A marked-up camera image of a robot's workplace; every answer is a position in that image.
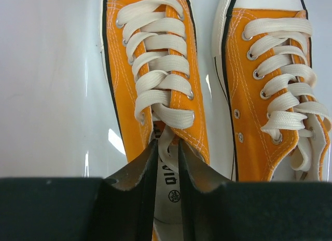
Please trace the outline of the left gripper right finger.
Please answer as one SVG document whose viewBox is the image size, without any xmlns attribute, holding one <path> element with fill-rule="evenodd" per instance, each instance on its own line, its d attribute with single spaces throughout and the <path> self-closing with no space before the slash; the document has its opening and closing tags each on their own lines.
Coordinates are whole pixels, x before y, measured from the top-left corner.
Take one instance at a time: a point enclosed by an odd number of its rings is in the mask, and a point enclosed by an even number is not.
<svg viewBox="0 0 332 241">
<path fill-rule="evenodd" d="M 331 240 L 328 182 L 232 182 L 178 147 L 184 240 Z"/>
</svg>

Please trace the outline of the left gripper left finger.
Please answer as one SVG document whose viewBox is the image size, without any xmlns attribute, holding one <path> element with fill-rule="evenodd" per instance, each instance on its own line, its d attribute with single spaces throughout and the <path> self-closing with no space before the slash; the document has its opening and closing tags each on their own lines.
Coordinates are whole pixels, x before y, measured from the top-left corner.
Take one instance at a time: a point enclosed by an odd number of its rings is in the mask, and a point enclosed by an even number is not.
<svg viewBox="0 0 332 241">
<path fill-rule="evenodd" d="M 151 240 L 158 143 L 103 178 L 1 179 L 1 240 Z"/>
</svg>

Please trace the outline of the orange sneaker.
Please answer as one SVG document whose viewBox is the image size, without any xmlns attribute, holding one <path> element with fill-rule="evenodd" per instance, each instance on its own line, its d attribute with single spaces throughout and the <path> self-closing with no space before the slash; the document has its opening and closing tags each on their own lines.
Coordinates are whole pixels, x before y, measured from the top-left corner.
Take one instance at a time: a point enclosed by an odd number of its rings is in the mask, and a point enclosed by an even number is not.
<svg viewBox="0 0 332 241">
<path fill-rule="evenodd" d="M 327 181 L 331 118 L 313 88 L 303 0 L 220 0 L 212 57 L 229 106 L 233 181 Z"/>
<path fill-rule="evenodd" d="M 178 144 L 210 161 L 190 0 L 104 0 L 105 66 L 129 162 L 158 142 L 153 240 L 183 240 Z"/>
</svg>

